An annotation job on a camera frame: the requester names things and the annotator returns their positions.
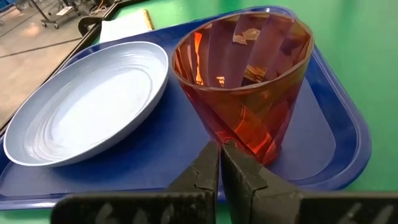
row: white paper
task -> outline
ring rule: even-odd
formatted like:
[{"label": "white paper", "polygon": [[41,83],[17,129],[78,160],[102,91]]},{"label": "white paper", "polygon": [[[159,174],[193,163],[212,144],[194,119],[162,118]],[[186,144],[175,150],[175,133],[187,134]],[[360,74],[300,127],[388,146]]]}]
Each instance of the white paper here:
[{"label": "white paper", "polygon": [[102,21],[99,42],[118,40],[150,31],[143,10],[112,21]]},{"label": "white paper", "polygon": [[57,16],[63,16],[65,13],[67,13],[71,9],[72,9],[71,6],[64,7],[63,9],[61,9],[61,11],[59,11],[57,13]]}]

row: translucent orange cup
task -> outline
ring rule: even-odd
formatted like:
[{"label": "translucent orange cup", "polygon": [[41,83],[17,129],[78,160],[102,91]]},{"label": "translucent orange cup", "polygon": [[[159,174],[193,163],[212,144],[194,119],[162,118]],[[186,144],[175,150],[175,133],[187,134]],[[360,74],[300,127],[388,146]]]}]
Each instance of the translucent orange cup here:
[{"label": "translucent orange cup", "polygon": [[249,12],[186,35],[172,67],[212,137],[235,140],[267,165],[279,153],[313,46],[299,20]]}]

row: plastic tray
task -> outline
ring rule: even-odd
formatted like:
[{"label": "plastic tray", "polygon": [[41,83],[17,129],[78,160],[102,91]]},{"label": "plastic tray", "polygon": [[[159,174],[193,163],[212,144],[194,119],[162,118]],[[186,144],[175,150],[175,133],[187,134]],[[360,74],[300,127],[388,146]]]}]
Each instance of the plastic tray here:
[{"label": "plastic tray", "polygon": [[[294,16],[273,6],[238,12],[243,11]],[[69,64],[99,49],[137,40],[159,44],[170,56],[181,37],[214,18],[95,45],[75,55]],[[168,186],[210,140],[177,78],[171,70],[168,75],[165,93],[154,112],[129,137],[92,159],[66,167],[32,168],[9,162],[1,150],[0,210],[52,207],[60,197],[75,192]],[[269,169],[303,189],[335,190],[358,177],[370,154],[366,123],[315,49],[282,151]],[[222,186],[219,199],[224,200]]]}]

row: green table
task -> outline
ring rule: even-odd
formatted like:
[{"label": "green table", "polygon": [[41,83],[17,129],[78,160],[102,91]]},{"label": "green table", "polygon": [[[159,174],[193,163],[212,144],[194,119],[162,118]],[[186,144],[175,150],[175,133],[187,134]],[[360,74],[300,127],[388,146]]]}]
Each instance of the green table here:
[{"label": "green table", "polygon": [[[245,7],[279,5],[292,9],[315,35],[316,45],[368,122],[371,160],[348,190],[398,190],[394,149],[398,133],[398,1],[393,0],[151,0],[124,8],[149,11],[160,29]],[[2,224],[49,223],[50,210],[0,212]],[[229,223],[220,206],[218,223]]]}]

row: orange cup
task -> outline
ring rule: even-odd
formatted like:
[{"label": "orange cup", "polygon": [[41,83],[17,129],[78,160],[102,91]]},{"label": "orange cup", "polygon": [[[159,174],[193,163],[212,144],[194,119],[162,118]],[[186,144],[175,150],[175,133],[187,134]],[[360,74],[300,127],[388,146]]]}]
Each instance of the orange cup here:
[{"label": "orange cup", "polygon": [[172,67],[211,136],[274,161],[313,50],[310,29],[282,14],[208,22],[177,45]]}]

